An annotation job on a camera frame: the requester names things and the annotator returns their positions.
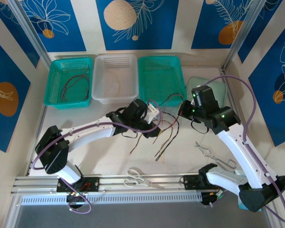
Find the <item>scissors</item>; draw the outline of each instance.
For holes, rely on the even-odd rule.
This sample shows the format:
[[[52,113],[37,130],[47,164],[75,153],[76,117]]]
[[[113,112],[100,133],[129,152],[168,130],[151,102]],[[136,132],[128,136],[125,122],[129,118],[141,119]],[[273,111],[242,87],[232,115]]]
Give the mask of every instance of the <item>scissors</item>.
[[[146,180],[138,173],[138,171],[134,169],[129,169],[127,172],[127,176],[129,178],[126,178],[123,182],[123,184],[127,187],[133,188],[137,186],[148,186],[157,189],[165,189],[163,186],[160,186],[158,184],[152,183],[149,180]]]
[[[210,149],[201,147],[201,146],[198,144],[198,142],[195,142],[195,144],[196,144],[196,147],[202,152],[202,154],[203,154],[205,157],[213,159],[213,160],[216,162],[216,164],[218,164],[218,166],[221,167],[223,170],[228,171],[222,164],[226,165],[227,167],[229,167],[229,168],[231,168],[231,169],[233,169],[233,170],[237,167],[237,164],[236,164],[236,162],[235,162],[234,160],[229,159],[227,162],[224,162],[223,160],[221,160],[221,159],[219,159],[219,158],[216,158],[216,157],[214,156],[214,154],[211,152]],[[208,151],[210,155],[206,155],[203,150]]]

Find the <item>green plastic basket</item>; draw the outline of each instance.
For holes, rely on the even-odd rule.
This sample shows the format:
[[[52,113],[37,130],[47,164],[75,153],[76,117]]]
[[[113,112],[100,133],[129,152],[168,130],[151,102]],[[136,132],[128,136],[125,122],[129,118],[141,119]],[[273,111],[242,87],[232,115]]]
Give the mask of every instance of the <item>green plastic basket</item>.
[[[169,95],[179,93],[187,99],[180,59],[176,56],[149,56],[138,60],[139,98],[144,102],[154,100],[165,105]],[[179,96],[172,96],[167,106],[182,102]]]
[[[85,74],[89,78],[86,79],[73,78],[76,75]],[[91,102],[91,88],[93,79],[93,60],[91,58],[69,58],[59,59],[52,62],[48,80],[46,93],[44,96],[44,104],[46,106],[54,106],[57,109],[88,107]],[[64,100],[61,99],[61,91],[65,84],[67,91]]]

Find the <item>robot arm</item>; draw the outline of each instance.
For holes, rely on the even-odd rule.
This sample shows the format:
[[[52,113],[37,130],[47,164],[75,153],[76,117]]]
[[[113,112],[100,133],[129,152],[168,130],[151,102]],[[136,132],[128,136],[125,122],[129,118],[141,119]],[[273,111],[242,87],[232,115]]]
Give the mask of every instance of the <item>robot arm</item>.
[[[192,90],[193,100],[185,101],[179,109],[179,115],[195,121],[203,122],[207,128],[226,144],[241,165],[245,177],[223,170],[215,164],[209,164],[199,170],[200,184],[217,185],[238,195],[243,204],[251,211],[274,200],[278,193],[268,177],[272,177],[280,191],[285,190],[285,176],[277,176],[258,153],[249,138],[243,140],[243,125],[239,117],[230,107],[219,108],[209,86],[200,86]],[[261,165],[247,148],[247,144],[256,154]]]
[[[82,183],[81,180],[84,178],[82,173],[78,167],[67,160],[69,152],[94,140],[111,137],[128,131],[127,128],[118,126],[114,123],[123,124],[136,130],[150,130],[155,127],[152,120],[158,114],[159,111],[155,109],[153,105],[147,105],[145,102],[136,99],[131,102],[128,107],[120,108],[115,112],[110,112],[99,120],[82,126],[61,130],[56,126],[49,127],[37,144],[35,151],[39,154],[52,141],[62,135],[67,135],[49,147],[41,155],[40,161],[47,174],[56,174],[69,184]],[[143,135],[146,138],[156,137],[160,132],[161,130],[156,128],[151,132],[143,133]]]

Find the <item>metal tweezers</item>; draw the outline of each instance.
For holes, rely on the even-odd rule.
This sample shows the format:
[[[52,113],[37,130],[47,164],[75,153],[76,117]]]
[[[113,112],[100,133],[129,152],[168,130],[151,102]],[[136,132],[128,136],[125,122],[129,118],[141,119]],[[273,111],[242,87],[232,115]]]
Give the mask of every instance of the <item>metal tweezers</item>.
[[[216,158],[216,157],[214,156],[214,154],[211,152],[210,149],[201,147],[201,146],[198,144],[198,142],[195,142],[195,144],[196,144],[196,147],[202,152],[202,154],[203,154],[205,157],[213,159],[213,160],[216,162],[216,164],[217,164],[219,167],[221,167],[223,170],[229,171],[229,170],[227,170],[222,164],[226,165],[227,167],[229,167],[229,168],[231,168],[231,169],[233,169],[233,170],[237,167],[237,164],[236,164],[236,162],[235,162],[234,160],[229,159],[229,160],[227,161],[227,163],[226,163],[226,162],[222,161],[221,159]],[[208,151],[210,155],[205,154],[203,150]]]

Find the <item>vented metal plate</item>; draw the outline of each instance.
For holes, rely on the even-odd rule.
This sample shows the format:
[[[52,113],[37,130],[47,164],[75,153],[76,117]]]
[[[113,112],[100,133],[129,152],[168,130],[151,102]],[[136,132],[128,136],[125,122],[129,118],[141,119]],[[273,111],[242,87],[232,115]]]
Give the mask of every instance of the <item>vented metal plate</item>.
[[[24,196],[21,205],[63,205],[66,196],[43,195]],[[143,194],[93,194],[87,199],[93,204],[120,204],[120,203],[164,203],[164,202],[201,202],[200,192],[188,193],[143,193]]]

